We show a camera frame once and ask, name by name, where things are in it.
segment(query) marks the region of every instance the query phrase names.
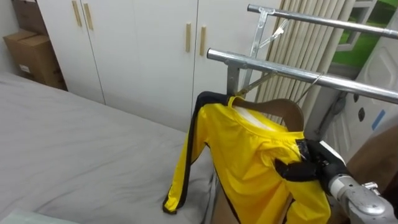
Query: bed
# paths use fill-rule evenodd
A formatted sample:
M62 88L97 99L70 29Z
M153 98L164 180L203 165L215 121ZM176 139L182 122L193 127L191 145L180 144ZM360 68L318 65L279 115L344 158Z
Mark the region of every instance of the bed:
M162 211L185 133L0 73L0 220L15 209L77 223L204 223L208 151L176 215Z

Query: wire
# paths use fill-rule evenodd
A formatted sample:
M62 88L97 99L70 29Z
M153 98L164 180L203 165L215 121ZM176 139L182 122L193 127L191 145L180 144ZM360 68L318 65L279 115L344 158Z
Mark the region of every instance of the wire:
M239 92L237 92L235 94L235 96L243 96L246 93L248 93L249 91L251 91L252 89L254 89L255 87L262 85L264 82L266 82L268 79L272 78L274 75L276 74L276 72L268 72L266 74L264 74L263 77L259 78L258 80L252 82L250 85L248 85L246 88L243 88L242 90L240 90Z
M325 74L325 72L321 72L321 74L311 83L311 85L303 92L303 94L300 96L300 98L295 101L294 103L299 103L300 100L302 100L302 98L308 93L308 91L310 91L310 89L312 88L312 86L314 86L314 84L316 84L316 82Z

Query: cabinet door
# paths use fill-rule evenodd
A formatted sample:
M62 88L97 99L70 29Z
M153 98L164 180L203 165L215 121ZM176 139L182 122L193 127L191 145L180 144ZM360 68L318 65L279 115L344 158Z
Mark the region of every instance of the cabinet door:
M104 103L80 1L40 0L38 4L69 92Z
M197 0L82 0L106 104L187 130ZM186 52L187 23L191 49Z
M226 93L227 66L206 58L208 48L227 50L230 52L249 55L254 34L259 19L258 13L248 12L248 4L280 8L281 0L199 0L198 5L198 32L197 52L195 58L195 75L193 82L193 100L202 91ZM276 18L268 16L262 39L265 40L274 31ZM202 27L206 27L206 35L201 34ZM205 41L205 53L200 55L201 42ZM259 50L258 58L265 59L267 47ZM241 70L242 83L245 70ZM261 77L260 72L253 71L251 81ZM246 96L254 100L257 88Z

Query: metal pipe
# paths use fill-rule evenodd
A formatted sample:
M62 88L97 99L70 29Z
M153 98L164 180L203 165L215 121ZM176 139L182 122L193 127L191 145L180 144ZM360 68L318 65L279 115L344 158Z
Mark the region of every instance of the metal pipe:
M249 4L248 11L260 13L260 8L265 9L268 12L268 15L270 15L270 16L282 17L282 18L286 18L286 19L294 19L297 21L311 22L314 24L326 25L326 26L342 28L342 29L349 29L349 30L364 32L364 33L368 33L368 34L376 34L376 35L380 35L380 36L388 37L388 38L392 38L392 39L398 39L398 31L396 31L396 30L367 26L364 24L357 24L354 22L338 21L338 20L334 20L334 19L327 19L327 18L318 17L318 16L311 16L311 15L301 14L301 13L297 13L297 12L290 12L290 11L285 11L285 10L280 10L280 9L273 9L273 8L269 8L269 7L255 6L252 4Z
M238 68L250 68L262 72L277 72L278 75L309 83L312 83L321 75L320 73L309 72L303 69L267 62L222 50L209 49L207 51L207 58L224 62L228 66L232 65ZM398 92L358 83L333 75L322 75L322 77L316 82L316 85L346 91L348 93L356 93L377 100L398 104Z

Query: cardboard box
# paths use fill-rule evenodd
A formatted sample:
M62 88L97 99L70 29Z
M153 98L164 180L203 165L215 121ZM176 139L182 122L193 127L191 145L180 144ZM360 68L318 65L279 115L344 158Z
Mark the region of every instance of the cardboard box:
M39 83L66 89L57 58L47 36L22 30L5 36L4 41L22 71Z
M211 224L238 224L222 189L218 191Z
M19 27L36 32L38 34L48 35L44 25L43 17L39 5L35 0L11 0L17 16Z

